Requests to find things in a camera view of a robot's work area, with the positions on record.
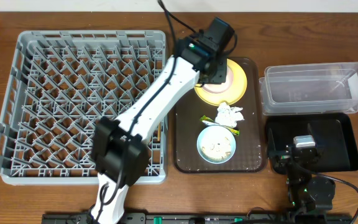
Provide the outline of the wooden chopstick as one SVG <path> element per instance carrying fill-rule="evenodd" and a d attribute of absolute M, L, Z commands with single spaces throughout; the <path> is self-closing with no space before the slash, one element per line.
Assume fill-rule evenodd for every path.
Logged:
<path fill-rule="evenodd" d="M 162 132 L 162 125 L 161 123 L 158 124 L 158 130 L 157 130 L 157 141 L 161 142 L 161 132 Z"/>

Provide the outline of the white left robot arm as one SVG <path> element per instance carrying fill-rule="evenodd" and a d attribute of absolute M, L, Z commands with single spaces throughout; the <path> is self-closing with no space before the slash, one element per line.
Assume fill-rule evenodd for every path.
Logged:
<path fill-rule="evenodd" d="M 154 130 L 176 102 L 197 84 L 205 84 L 226 60 L 229 39 L 186 37 L 179 40 L 157 79 L 128 110 L 96 125 L 91 158 L 99 190 L 90 223 L 117 223 L 124 214 L 128 188 L 149 164 L 148 144 Z"/>

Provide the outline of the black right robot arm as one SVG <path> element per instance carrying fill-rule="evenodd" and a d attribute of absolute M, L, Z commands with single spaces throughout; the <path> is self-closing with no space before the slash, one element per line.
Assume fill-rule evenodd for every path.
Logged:
<path fill-rule="evenodd" d="M 269 145 L 267 155 L 273 169 L 287 176 L 288 198 L 295 209 L 290 215 L 292 218 L 297 215 L 323 215 L 333 209 L 334 181 L 305 171 L 322 155 L 316 146 L 297 147 L 291 144 L 278 150 Z"/>

